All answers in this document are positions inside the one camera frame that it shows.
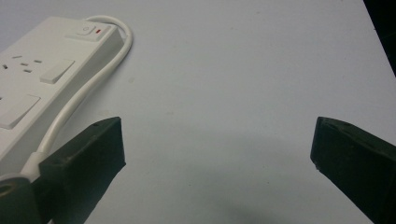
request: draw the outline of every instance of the power switch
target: power switch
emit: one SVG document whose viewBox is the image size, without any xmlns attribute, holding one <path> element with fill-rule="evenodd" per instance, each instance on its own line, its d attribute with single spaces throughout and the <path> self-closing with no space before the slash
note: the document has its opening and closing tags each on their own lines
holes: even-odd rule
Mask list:
<svg viewBox="0 0 396 224">
<path fill-rule="evenodd" d="M 74 63 L 73 60 L 63 59 L 53 66 L 48 72 L 44 73 L 40 77 L 41 82 L 48 84 L 55 84 L 61 76 L 69 69 L 69 67 Z"/>
<path fill-rule="evenodd" d="M 65 37 L 96 42 L 105 36 L 110 27 L 110 25 L 105 23 L 85 21 L 72 29 Z"/>
<path fill-rule="evenodd" d="M 25 95 L 6 114 L 0 116 L 0 128 L 13 129 L 39 100 L 40 97 Z"/>
</svg>

